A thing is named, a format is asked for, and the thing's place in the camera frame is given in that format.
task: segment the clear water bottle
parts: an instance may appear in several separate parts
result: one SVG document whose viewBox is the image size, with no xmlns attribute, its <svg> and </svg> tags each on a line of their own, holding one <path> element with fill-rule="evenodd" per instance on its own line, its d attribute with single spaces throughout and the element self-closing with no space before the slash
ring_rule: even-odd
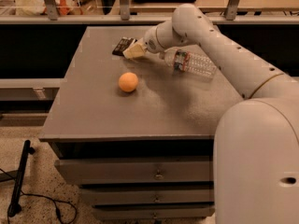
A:
<svg viewBox="0 0 299 224">
<path fill-rule="evenodd" d="M 216 65 L 207 56 L 182 49 L 168 49 L 160 53 L 160 58 L 174 70 L 190 72 L 202 77 L 213 78 L 217 70 Z"/>
</svg>

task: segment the floor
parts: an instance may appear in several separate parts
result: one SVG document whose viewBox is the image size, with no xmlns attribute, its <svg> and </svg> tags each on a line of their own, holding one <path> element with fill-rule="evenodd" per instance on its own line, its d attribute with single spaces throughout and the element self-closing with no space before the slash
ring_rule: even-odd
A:
<svg viewBox="0 0 299 224">
<path fill-rule="evenodd" d="M 54 168 L 56 155 L 47 143 L 38 140 L 45 116 L 11 115 L 0 118 L 0 168 L 4 171 L 16 170 L 19 166 L 23 143 L 31 141 L 35 149 L 29 155 L 25 177 L 22 184 L 24 193 L 34 193 L 73 203 L 78 209 L 76 224 L 153 224 L 153 220 L 100 221 L 92 214 L 92 208 L 81 201 L 78 187 L 65 184 Z M 7 208 L 10 204 L 13 181 L 0 183 L 0 223 L 7 223 Z M 45 198 L 22 196 L 19 204 L 21 211 L 9 218 L 9 223 L 16 224 L 58 224 L 53 202 Z M 74 210 L 66 204 L 58 204 L 62 212 L 62 221 L 69 223 L 74 217 Z M 215 224 L 215 217 L 166 219 L 163 224 Z"/>
</svg>

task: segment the black metal stand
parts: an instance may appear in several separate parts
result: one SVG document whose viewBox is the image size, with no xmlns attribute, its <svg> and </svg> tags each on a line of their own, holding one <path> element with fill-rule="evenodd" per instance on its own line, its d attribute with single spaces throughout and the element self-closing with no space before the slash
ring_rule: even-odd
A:
<svg viewBox="0 0 299 224">
<path fill-rule="evenodd" d="M 14 217 L 16 214 L 18 214 L 21 211 L 21 206 L 19 205 L 19 199 L 21 194 L 21 185 L 25 175 L 25 169 L 26 169 L 29 153 L 34 154 L 35 150 L 32 147 L 30 147 L 30 140 L 26 140 L 24 143 L 24 147 L 22 149 L 19 169 L 17 171 L 8 172 L 7 174 L 9 174 L 10 176 L 7 174 L 1 174 L 2 177 L 0 176 L 1 182 L 14 179 L 15 177 L 15 187 L 13 189 L 10 206 L 7 211 L 9 217 Z"/>
</svg>

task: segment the white robotic arm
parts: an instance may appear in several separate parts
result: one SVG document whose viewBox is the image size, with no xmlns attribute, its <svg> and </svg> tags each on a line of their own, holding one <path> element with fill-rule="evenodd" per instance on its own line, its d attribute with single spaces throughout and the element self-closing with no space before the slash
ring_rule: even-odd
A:
<svg viewBox="0 0 299 224">
<path fill-rule="evenodd" d="M 215 133 L 216 223 L 299 223 L 299 84 L 189 4 L 138 44 L 138 55 L 197 44 L 246 100 L 223 115 Z"/>
</svg>

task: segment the drawer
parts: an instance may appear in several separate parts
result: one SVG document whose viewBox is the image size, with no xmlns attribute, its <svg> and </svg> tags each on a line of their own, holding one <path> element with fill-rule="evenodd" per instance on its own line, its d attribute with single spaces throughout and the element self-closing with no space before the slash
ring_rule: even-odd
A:
<svg viewBox="0 0 299 224">
<path fill-rule="evenodd" d="M 201 182 L 213 179 L 208 156 L 57 160 L 68 184 Z"/>
<path fill-rule="evenodd" d="M 100 207 L 93 209 L 93 215 L 100 220 L 211 217 L 214 212 L 214 206 L 207 204 Z"/>
<path fill-rule="evenodd" d="M 171 184 L 163 186 L 125 186 L 80 189 L 80 197 L 89 205 L 137 203 L 213 202 L 213 184 Z"/>
</svg>

